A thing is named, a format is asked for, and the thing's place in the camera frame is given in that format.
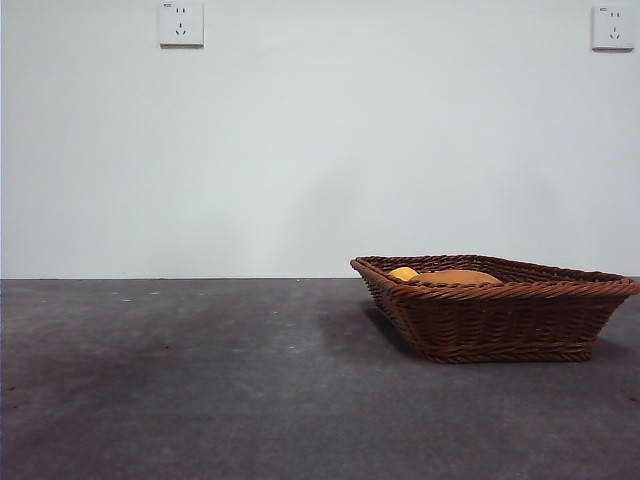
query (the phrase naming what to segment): electrical outlet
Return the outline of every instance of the electrical outlet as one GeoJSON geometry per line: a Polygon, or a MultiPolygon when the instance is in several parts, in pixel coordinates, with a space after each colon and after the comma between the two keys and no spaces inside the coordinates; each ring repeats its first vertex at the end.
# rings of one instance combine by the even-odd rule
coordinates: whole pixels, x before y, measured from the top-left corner
{"type": "Polygon", "coordinates": [[[161,47],[204,47],[202,2],[163,2],[158,9],[161,47]]]}
{"type": "Polygon", "coordinates": [[[599,5],[591,8],[592,50],[629,52],[634,48],[634,30],[631,7],[599,5]]]}

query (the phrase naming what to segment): bread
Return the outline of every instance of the bread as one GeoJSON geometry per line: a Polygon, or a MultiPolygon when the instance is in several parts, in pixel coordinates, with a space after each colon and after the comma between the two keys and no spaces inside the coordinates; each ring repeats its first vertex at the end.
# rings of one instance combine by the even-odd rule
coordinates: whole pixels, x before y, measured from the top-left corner
{"type": "Polygon", "coordinates": [[[481,283],[502,283],[493,275],[478,272],[477,270],[441,270],[439,272],[420,273],[411,277],[411,282],[417,283],[461,283],[481,284],[481,283]]]}
{"type": "Polygon", "coordinates": [[[394,277],[399,278],[401,280],[410,280],[411,278],[418,275],[418,272],[416,272],[413,268],[410,268],[410,267],[399,267],[399,268],[396,268],[395,270],[391,270],[389,272],[389,275],[393,275],[394,277]]]}

